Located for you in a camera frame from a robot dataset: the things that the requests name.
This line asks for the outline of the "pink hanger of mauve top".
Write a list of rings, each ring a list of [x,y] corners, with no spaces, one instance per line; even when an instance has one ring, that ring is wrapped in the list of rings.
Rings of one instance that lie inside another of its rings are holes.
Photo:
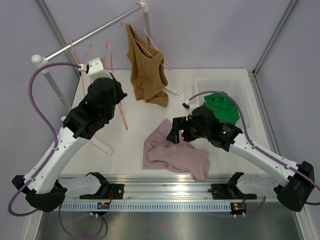
[[[112,76],[114,76],[113,51],[112,51],[112,47],[111,47],[111,44],[109,41],[106,42],[106,48],[109,50],[109,60],[105,55],[103,56],[103,59],[104,59],[105,63],[109,63]],[[118,109],[120,111],[120,115],[121,115],[124,127],[126,130],[128,130],[127,119],[126,119],[126,116],[125,116],[125,113],[124,113],[124,110],[123,110],[123,107],[121,104],[121,100],[120,100],[120,88],[119,88],[120,85],[118,83],[116,83],[115,85],[116,85],[116,100],[118,101],[118,103],[117,103]]]

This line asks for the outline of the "mauve tank top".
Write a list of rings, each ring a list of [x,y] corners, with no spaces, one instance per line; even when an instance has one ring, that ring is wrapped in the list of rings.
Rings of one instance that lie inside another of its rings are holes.
[[[198,181],[208,178],[210,162],[206,150],[196,149],[179,135],[179,143],[166,140],[172,122],[165,119],[144,141],[142,168],[190,173]]]

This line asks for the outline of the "green tank top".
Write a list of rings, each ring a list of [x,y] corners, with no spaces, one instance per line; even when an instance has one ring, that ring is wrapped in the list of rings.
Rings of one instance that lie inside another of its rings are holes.
[[[212,110],[220,123],[230,123],[235,125],[240,119],[238,108],[226,96],[219,93],[212,93],[204,96],[203,106]]]

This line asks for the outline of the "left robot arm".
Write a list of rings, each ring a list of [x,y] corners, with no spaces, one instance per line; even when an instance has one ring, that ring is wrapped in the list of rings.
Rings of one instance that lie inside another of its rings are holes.
[[[99,172],[70,181],[59,180],[62,170],[91,138],[115,115],[116,105],[127,96],[113,75],[97,78],[87,94],[62,122],[51,147],[25,175],[16,175],[12,184],[25,194],[36,210],[51,212],[66,199],[100,200],[109,197],[109,182]]]

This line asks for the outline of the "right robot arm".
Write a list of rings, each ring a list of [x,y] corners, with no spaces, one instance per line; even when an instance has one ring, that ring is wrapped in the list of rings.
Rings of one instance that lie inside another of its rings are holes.
[[[247,131],[231,123],[220,123],[212,110],[206,106],[191,108],[185,104],[188,116],[172,120],[172,128],[166,139],[179,144],[180,138],[185,142],[206,139],[214,147],[240,156],[269,174],[277,186],[267,184],[271,193],[289,210],[300,212],[308,202],[316,186],[314,167],[303,161],[297,163],[254,144]]]

